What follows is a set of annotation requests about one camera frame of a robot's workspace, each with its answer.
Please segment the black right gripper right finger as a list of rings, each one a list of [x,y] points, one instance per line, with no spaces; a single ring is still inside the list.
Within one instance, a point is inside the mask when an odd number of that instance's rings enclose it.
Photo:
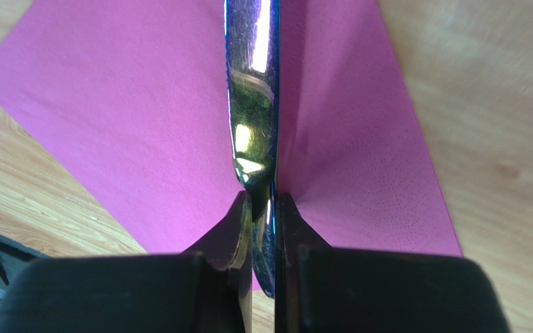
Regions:
[[[289,194],[276,207],[277,332],[508,332],[495,289],[462,257],[335,248]]]

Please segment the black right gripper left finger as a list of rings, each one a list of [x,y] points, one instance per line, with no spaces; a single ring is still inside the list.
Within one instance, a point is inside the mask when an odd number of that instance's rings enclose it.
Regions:
[[[0,304],[0,332],[250,332],[252,208],[180,254],[39,259]]]

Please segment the magenta paper napkin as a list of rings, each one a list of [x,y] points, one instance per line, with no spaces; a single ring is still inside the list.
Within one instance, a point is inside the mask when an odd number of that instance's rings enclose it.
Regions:
[[[0,106],[150,253],[241,189],[222,1],[36,1],[0,43]],[[375,1],[281,3],[278,189],[338,247],[461,253]]]

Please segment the iridescent table knife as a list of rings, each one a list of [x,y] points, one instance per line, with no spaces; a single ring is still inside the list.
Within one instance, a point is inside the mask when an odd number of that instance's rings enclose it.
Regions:
[[[274,298],[280,2],[226,0],[223,9],[233,165],[252,200],[254,274]]]

